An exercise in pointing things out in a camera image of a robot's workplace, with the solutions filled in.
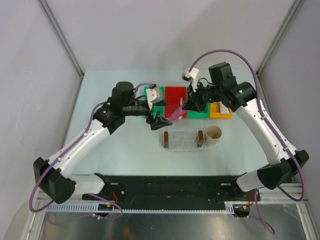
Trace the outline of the pink toothpaste tube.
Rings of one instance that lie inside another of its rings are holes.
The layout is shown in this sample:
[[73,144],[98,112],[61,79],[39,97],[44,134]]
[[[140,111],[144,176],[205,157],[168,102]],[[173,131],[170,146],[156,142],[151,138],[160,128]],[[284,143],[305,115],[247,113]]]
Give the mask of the pink toothpaste tube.
[[174,122],[176,120],[178,120],[179,118],[182,118],[182,116],[184,115],[185,111],[182,109],[181,106],[179,106],[173,113],[172,115],[169,117],[169,120],[171,122]]

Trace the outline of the clear glass tray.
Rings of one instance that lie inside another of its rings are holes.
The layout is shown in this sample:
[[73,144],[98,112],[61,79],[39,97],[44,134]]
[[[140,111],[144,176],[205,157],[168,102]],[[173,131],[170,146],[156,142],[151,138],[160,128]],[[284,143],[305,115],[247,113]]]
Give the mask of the clear glass tray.
[[169,152],[210,152],[218,147],[218,143],[207,145],[203,130],[165,130],[162,146]]

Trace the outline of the beige cup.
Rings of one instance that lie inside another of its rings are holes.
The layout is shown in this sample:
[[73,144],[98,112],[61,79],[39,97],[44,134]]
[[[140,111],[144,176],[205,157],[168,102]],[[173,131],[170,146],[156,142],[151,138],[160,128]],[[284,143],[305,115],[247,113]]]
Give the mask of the beige cup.
[[214,146],[219,142],[220,138],[222,137],[222,134],[222,130],[218,126],[209,126],[205,130],[205,144],[210,147]]

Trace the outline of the white toothpaste tube red cap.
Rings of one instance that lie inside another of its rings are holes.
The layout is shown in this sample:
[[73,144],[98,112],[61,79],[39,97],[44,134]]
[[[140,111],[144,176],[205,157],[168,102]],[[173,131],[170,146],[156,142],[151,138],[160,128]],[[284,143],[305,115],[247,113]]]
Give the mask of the white toothpaste tube red cap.
[[220,113],[222,115],[229,115],[230,110],[228,107],[226,107],[222,102],[219,102],[219,108],[220,108]]

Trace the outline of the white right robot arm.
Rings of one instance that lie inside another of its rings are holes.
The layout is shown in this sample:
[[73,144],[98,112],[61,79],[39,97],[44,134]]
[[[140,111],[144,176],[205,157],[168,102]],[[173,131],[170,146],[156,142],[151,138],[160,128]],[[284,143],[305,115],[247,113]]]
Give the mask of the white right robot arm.
[[230,188],[231,196],[242,201],[253,189],[273,190],[297,174],[309,155],[285,139],[257,98],[255,88],[249,82],[237,83],[226,62],[212,65],[208,70],[211,82],[207,86],[200,82],[197,68],[183,72],[182,79],[190,83],[183,110],[202,112],[207,104],[221,102],[248,126],[268,161],[266,166],[239,176]]

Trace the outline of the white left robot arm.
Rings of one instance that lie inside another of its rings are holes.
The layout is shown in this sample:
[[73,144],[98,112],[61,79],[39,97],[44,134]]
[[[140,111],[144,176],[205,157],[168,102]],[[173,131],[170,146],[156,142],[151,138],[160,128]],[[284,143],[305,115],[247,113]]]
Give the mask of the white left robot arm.
[[62,204],[73,195],[94,194],[100,200],[110,196],[111,188],[101,175],[74,175],[73,170],[96,145],[123,125],[127,116],[145,116],[153,131],[172,125],[160,112],[154,113],[155,106],[167,105],[156,84],[149,84],[145,96],[137,97],[137,91],[130,82],[118,82],[111,97],[93,108],[87,126],[78,136],[47,160],[35,160],[36,186],[54,203]]

